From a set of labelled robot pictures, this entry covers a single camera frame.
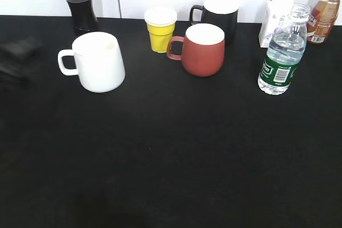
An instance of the red mug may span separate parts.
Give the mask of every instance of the red mug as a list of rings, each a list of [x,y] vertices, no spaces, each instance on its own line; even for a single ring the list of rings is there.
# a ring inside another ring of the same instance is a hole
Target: red mug
[[[183,42],[182,54],[171,53],[172,43]],[[167,47],[167,57],[182,61],[184,69],[194,76],[208,77],[217,73],[224,60],[224,32],[215,25],[199,23],[185,32],[185,37],[174,36]]]

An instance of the green label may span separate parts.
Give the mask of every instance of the green label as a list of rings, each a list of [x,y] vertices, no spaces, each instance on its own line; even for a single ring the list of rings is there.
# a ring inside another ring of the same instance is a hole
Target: green label
[[[265,61],[262,64],[260,77],[267,84],[274,85],[276,87],[285,87],[290,84],[297,66],[298,64],[279,64],[266,56]]]

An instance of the yellow cup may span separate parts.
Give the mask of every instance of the yellow cup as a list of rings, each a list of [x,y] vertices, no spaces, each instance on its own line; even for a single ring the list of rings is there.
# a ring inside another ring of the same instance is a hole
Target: yellow cup
[[[147,24],[147,29],[150,33],[151,48],[157,53],[166,53],[167,45],[172,38],[175,24],[165,27],[156,27]]]
[[[157,53],[166,53],[177,20],[177,12],[169,7],[148,9],[144,15],[150,33],[151,48]]]

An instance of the white mug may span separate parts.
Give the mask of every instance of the white mug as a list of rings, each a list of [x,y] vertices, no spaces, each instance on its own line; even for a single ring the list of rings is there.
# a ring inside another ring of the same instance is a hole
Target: white mug
[[[75,69],[64,67],[64,56],[74,57]],[[58,65],[64,75],[78,75],[82,86],[95,93],[111,91],[125,79],[118,40],[105,32],[87,33],[75,39],[72,50],[58,53]]]

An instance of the black mug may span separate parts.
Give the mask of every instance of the black mug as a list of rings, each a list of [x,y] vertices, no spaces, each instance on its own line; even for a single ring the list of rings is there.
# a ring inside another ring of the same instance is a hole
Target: black mug
[[[220,27],[224,31],[224,40],[227,45],[235,36],[238,8],[237,3],[229,3],[229,1],[205,0],[204,5],[194,5],[191,8],[190,22],[191,24],[204,22]],[[194,9],[202,11],[201,21],[193,20]]]

